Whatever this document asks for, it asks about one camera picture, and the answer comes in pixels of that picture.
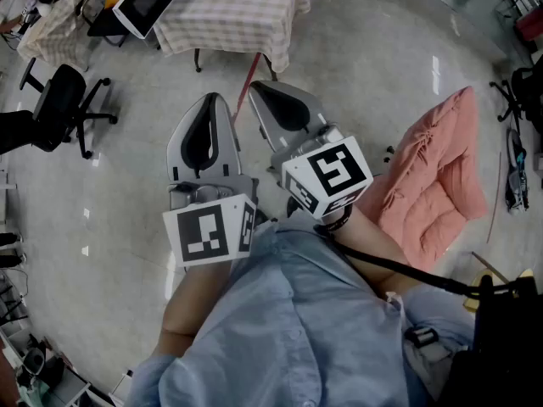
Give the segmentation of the person's right forearm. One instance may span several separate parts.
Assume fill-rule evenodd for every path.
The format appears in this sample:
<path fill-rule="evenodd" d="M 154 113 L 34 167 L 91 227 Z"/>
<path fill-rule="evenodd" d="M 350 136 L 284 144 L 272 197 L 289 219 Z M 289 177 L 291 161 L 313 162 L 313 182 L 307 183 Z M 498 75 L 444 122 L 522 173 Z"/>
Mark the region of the person's right forearm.
<path fill-rule="evenodd" d="M 398 243 L 372 223 L 356 206 L 352 208 L 350 218 L 332 234 L 336 242 L 346 247 L 409 265 Z M 365 260 L 351 256 L 348 259 L 380 298 L 386 298 L 387 293 L 406 293 L 420 284 L 409 276 L 370 264 Z"/>

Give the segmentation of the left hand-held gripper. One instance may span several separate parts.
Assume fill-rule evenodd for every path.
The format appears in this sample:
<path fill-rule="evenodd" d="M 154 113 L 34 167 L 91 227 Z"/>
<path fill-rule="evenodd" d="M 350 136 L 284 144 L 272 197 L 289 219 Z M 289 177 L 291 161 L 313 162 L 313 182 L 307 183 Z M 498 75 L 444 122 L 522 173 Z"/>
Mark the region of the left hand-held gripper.
<path fill-rule="evenodd" d="M 222 95 L 205 94 L 183 115 L 168 142 L 166 165 L 171 181 L 240 172 L 237 138 Z M 177 265 L 249 256 L 257 207 L 244 190 L 254 186 L 250 178 L 226 178 L 169 187 L 171 209 L 164 212 L 163 220 Z"/>

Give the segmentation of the checkered cloth table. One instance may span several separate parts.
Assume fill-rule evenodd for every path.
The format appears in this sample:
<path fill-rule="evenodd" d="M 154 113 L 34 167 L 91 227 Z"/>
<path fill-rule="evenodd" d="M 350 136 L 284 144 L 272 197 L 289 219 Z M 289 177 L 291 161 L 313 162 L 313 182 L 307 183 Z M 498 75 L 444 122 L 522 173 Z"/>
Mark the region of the checkered cloth table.
<path fill-rule="evenodd" d="M 87 24 L 76 14 L 81 0 L 57 0 L 50 13 L 29 27 L 19 41 L 16 52 L 27 61 L 35 58 L 52 67 L 68 64 L 80 71 L 88 69 L 90 52 Z"/>
<path fill-rule="evenodd" d="M 310 10 L 311 0 L 173 0 L 154 33 L 166 55 L 197 48 L 262 53 L 281 73 L 294 18 Z"/>

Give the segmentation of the red box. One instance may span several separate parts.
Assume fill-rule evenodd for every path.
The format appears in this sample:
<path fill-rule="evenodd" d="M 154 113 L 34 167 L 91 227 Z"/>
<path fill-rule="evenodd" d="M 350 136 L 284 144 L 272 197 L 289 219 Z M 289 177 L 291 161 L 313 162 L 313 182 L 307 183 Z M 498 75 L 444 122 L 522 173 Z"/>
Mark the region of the red box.
<path fill-rule="evenodd" d="M 543 34 L 543 7 L 538 6 L 520 18 L 515 23 L 514 31 L 525 42 L 531 42 Z"/>

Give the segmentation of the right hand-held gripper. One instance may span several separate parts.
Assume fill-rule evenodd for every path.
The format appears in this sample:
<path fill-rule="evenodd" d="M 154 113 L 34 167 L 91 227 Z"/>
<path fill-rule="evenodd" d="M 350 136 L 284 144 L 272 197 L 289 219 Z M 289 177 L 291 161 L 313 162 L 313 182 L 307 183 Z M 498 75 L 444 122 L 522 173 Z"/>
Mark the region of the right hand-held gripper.
<path fill-rule="evenodd" d="M 355 137 L 343 136 L 335 124 L 319 125 L 323 106 L 313 94 L 280 81 L 253 81 L 249 102 L 276 151 L 271 170 L 314 219 L 353 204 L 373 183 Z"/>

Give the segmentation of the person's left forearm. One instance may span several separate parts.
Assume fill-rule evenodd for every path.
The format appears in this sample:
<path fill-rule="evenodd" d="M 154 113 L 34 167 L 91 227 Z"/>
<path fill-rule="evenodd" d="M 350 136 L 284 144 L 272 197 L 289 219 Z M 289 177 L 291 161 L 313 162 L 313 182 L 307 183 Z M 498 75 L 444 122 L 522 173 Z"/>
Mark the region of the person's left forearm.
<path fill-rule="evenodd" d="M 223 294 L 231 266 L 227 261 L 188 269 L 165 307 L 153 356 L 185 354 Z"/>

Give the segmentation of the wooden stool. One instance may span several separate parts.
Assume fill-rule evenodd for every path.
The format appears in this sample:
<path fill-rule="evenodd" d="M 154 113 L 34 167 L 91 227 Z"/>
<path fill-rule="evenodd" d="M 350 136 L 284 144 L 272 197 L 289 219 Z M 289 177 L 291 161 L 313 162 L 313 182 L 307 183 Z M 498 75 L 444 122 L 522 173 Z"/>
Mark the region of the wooden stool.
<path fill-rule="evenodd" d="M 472 286 L 477 287 L 482 281 L 484 276 L 490 276 L 491 280 L 494 283 L 499 285 L 508 283 L 509 280 L 499 272 L 491 263 L 484 259 L 479 254 L 472 252 L 472 256 L 483 265 L 483 269 L 478 272 L 478 274 L 472 280 Z M 463 303 L 464 308 L 471 312 L 475 313 L 479 307 L 479 301 L 474 298 L 466 298 Z"/>

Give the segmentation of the black and teal scooter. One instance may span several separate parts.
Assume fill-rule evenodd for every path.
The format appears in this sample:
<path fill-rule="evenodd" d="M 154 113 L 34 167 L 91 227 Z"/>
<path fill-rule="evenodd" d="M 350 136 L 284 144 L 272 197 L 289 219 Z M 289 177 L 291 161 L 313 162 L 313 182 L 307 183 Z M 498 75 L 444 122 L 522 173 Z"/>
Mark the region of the black and teal scooter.
<path fill-rule="evenodd" d="M 524 212 L 529 208 L 528 183 L 525 172 L 526 150 L 513 128 L 507 129 L 506 205 L 509 212 Z"/>

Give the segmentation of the black office chair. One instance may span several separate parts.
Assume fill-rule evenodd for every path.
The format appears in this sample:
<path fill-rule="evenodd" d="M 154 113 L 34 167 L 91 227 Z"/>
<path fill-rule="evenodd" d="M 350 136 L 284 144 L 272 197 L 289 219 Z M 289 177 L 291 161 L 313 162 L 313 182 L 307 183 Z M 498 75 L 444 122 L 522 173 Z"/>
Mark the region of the black office chair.
<path fill-rule="evenodd" d="M 33 113 L 29 110 L 0 113 L 0 155 L 29 144 L 49 151 L 44 127 L 33 119 Z"/>
<path fill-rule="evenodd" d="M 89 94 L 83 76 L 67 64 L 62 64 L 46 84 L 42 84 L 31 73 L 36 60 L 32 58 L 25 68 L 20 88 L 32 86 L 40 93 L 32 113 L 28 138 L 29 143 L 45 152 L 52 152 L 63 142 L 70 142 L 72 133 L 79 141 L 81 156 L 90 159 L 93 152 L 86 148 L 84 123 L 87 120 L 106 119 L 111 125 L 118 117 L 108 113 L 93 113 L 89 110 L 92 100 L 102 86 L 109 86 L 111 79 L 96 82 Z"/>
<path fill-rule="evenodd" d="M 503 122 L 510 114 L 519 129 L 522 113 L 531 122 L 535 130 L 543 136 L 543 55 L 530 68 L 518 68 L 512 72 L 511 80 L 502 80 L 498 85 L 489 83 L 506 99 L 508 107 L 504 115 L 497 120 Z"/>

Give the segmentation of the black equipment pack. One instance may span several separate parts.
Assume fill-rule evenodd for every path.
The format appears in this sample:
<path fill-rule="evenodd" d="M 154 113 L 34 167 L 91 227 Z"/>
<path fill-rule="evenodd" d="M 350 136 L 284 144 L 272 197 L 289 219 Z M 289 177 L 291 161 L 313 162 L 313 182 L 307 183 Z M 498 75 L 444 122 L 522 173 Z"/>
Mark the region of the black equipment pack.
<path fill-rule="evenodd" d="M 437 407 L 543 407 L 543 293 L 532 276 L 495 285 L 477 299 L 473 345 L 454 357 Z"/>

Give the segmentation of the light blue shirt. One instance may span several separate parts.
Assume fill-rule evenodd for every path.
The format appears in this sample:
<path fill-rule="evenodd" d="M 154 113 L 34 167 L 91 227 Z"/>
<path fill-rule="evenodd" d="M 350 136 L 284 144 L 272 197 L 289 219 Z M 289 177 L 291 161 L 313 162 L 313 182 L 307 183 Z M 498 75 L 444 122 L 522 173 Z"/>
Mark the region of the light blue shirt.
<path fill-rule="evenodd" d="M 410 327 L 439 340 L 416 348 Z M 320 237 L 270 225 L 186 353 L 135 370 L 125 406 L 426 406 L 472 341 L 456 295 L 420 285 L 380 298 Z"/>

